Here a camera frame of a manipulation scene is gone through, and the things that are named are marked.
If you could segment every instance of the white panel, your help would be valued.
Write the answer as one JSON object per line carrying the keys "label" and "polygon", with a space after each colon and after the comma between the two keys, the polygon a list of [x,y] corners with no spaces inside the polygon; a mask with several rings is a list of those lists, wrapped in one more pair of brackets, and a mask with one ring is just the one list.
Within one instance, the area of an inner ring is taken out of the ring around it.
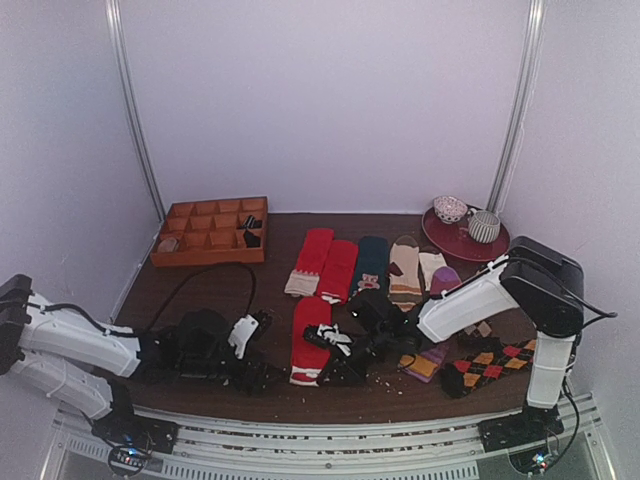
{"label": "white panel", "polygon": [[[104,2],[0,8],[0,283],[108,315],[156,220],[131,146]],[[37,478],[56,404],[0,378],[0,471]]]}
{"label": "white panel", "polygon": [[578,260],[587,299],[619,318],[589,327],[574,385],[592,390],[620,478],[640,439],[640,10],[632,0],[549,2],[539,78],[504,220]]}
{"label": "white panel", "polygon": [[528,2],[122,0],[165,202],[274,211],[486,204]]}

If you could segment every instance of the dark brown tabletop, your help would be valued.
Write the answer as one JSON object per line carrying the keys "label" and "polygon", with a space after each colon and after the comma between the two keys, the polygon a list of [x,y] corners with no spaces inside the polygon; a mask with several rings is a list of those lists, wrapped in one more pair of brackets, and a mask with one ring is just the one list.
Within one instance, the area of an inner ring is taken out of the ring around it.
{"label": "dark brown tabletop", "polygon": [[[335,238],[357,242],[364,235],[379,235],[393,242],[400,235],[412,235],[420,245],[428,241],[417,215],[272,214],[269,216],[267,260],[253,265],[258,288],[253,310],[275,312],[271,328],[256,343],[267,359],[288,367],[291,327],[297,300],[283,293],[296,263],[305,233],[314,227],[330,227]],[[447,258],[465,279],[478,266]],[[192,268],[155,268],[150,261],[142,267],[117,318],[117,324],[144,327],[166,296]],[[187,311],[211,308],[230,322],[243,313],[249,295],[247,272],[222,268],[191,280],[161,316],[156,328],[177,324]],[[344,306],[333,308],[333,321],[348,331],[354,328]],[[534,338],[535,330],[519,310],[492,318],[495,334],[505,342]],[[452,342],[447,360],[465,352]],[[255,422],[283,423],[386,423],[475,415],[520,407],[524,401],[528,373],[517,373],[481,388],[466,398],[452,400],[436,378],[425,385],[399,372],[392,360],[370,370],[367,386],[298,387],[288,383],[274,386],[264,395],[246,396],[232,387],[197,380],[171,384],[136,385],[128,382],[133,401],[142,406],[172,412]]]}

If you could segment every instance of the patterned bowl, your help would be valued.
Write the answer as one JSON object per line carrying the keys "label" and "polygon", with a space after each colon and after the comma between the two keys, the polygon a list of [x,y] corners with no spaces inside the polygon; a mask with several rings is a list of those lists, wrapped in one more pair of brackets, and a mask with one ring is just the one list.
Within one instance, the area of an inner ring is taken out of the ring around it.
{"label": "patterned bowl", "polygon": [[443,223],[451,224],[462,220],[467,214],[469,207],[462,200],[445,195],[442,197],[436,197],[433,200],[433,209],[436,215]]}

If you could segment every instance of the round red tray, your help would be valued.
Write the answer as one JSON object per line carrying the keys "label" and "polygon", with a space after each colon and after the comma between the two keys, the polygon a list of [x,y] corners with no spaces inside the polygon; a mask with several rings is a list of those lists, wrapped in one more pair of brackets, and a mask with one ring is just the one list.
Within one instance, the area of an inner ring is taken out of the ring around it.
{"label": "round red tray", "polygon": [[469,236],[467,218],[447,225],[436,216],[433,208],[422,216],[422,230],[436,247],[453,257],[470,262],[490,262],[509,249],[509,232],[500,226],[500,235],[495,242],[478,243]]}

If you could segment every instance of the red sock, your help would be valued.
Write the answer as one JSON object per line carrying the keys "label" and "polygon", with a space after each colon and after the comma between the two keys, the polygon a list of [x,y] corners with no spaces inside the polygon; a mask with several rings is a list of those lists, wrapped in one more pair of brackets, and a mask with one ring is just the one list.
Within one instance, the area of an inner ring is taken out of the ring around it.
{"label": "red sock", "polygon": [[302,334],[309,325],[331,325],[331,305],[318,297],[300,300],[293,314],[293,348],[289,382],[304,387],[317,387],[317,378],[329,361],[329,350],[307,342]]}
{"label": "red sock", "polygon": [[330,304],[345,303],[358,259],[358,246],[346,240],[331,242],[316,295]]}
{"label": "red sock", "polygon": [[315,293],[332,240],[333,230],[330,228],[313,228],[307,232],[284,293],[294,297],[311,297]]}

